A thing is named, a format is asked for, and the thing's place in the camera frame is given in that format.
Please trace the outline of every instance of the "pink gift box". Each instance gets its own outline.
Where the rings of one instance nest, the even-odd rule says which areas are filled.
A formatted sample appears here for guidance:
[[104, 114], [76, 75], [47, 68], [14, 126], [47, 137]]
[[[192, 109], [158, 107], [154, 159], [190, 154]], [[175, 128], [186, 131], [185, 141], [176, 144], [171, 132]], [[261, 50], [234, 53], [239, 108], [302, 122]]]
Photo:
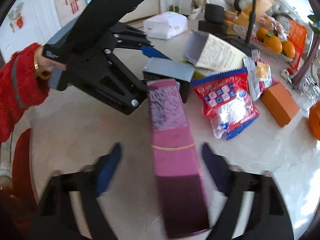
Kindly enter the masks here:
[[200, 164], [176, 81], [148, 82], [154, 172], [169, 238], [209, 229]]

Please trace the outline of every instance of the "white bag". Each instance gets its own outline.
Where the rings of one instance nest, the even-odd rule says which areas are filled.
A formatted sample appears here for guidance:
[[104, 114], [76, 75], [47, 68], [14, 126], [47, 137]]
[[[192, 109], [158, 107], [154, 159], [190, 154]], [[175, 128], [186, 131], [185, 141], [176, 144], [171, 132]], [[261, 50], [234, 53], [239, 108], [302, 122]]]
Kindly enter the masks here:
[[175, 12], [153, 16], [143, 22], [148, 38], [169, 40], [188, 29], [188, 19]]

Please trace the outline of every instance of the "red fuzzy sleeve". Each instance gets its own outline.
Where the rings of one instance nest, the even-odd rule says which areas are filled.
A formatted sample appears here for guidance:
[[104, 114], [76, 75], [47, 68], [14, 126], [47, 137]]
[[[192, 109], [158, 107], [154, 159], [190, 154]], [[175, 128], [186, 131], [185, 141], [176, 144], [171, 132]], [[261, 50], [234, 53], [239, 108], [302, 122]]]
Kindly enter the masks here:
[[48, 96], [47, 81], [35, 78], [34, 52], [39, 47], [34, 43], [14, 53], [0, 70], [0, 142], [9, 139], [24, 111]]

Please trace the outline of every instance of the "person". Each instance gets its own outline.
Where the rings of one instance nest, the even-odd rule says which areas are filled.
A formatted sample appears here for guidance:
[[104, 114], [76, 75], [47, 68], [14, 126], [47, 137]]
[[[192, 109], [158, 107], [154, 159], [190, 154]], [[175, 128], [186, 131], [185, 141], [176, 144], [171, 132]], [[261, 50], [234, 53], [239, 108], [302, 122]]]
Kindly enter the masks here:
[[44, 102], [48, 78], [54, 66], [66, 65], [42, 56], [43, 47], [33, 43], [12, 55], [0, 70], [0, 143], [9, 139], [15, 124], [31, 106]]
[[[66, 65], [47, 59], [42, 53], [43, 47], [31, 44], [14, 53], [0, 69], [0, 154], [1, 143], [8, 141], [23, 113], [47, 98], [48, 79], [54, 66], [66, 69]], [[8, 175], [11, 168], [0, 163], [0, 232], [10, 239], [29, 238], [32, 214], [37, 209], [29, 169], [30, 137], [30, 129], [27, 129], [16, 142], [9, 164], [11, 176]]]

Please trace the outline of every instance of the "marble table surface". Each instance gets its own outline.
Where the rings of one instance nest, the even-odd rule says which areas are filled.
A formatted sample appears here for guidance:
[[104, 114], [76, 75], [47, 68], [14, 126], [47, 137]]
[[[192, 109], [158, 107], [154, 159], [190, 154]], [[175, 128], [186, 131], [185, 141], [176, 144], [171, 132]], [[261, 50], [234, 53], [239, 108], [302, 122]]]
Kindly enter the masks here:
[[[189, 25], [196, 28], [195, 22]], [[169, 41], [152, 42], [162, 53], [180, 61], [188, 37], [189, 32]], [[118, 49], [115, 54], [142, 79], [148, 58], [133, 50]], [[286, 68], [286, 63], [268, 55], [262, 58], [270, 62], [272, 73], [285, 84], [279, 71]], [[291, 93], [303, 106], [304, 99], [292, 90]], [[260, 117], [231, 141], [214, 138], [209, 119], [201, 115], [201, 102], [195, 93], [191, 93], [184, 109], [198, 152], [202, 143], [208, 142], [217, 154], [247, 172], [268, 170], [273, 173], [288, 207], [295, 239], [298, 239], [310, 224], [320, 197], [317, 140], [309, 131], [306, 111], [300, 110], [289, 125], [280, 128], [260, 100], [255, 105]], [[147, 101], [126, 116], [77, 88], [69, 87], [64, 92], [51, 91], [49, 98], [35, 110], [31, 156], [38, 195], [52, 171], [76, 172], [106, 154], [115, 142], [121, 142], [123, 159], [109, 191], [99, 198], [101, 208], [119, 240], [166, 239], [153, 176]], [[214, 225], [226, 198], [217, 191], [202, 160], [201, 166], [208, 214]], [[79, 196], [71, 195], [80, 231], [90, 237]], [[251, 202], [252, 193], [248, 192], [234, 236], [243, 233]], [[208, 233], [186, 239], [202, 240]]]

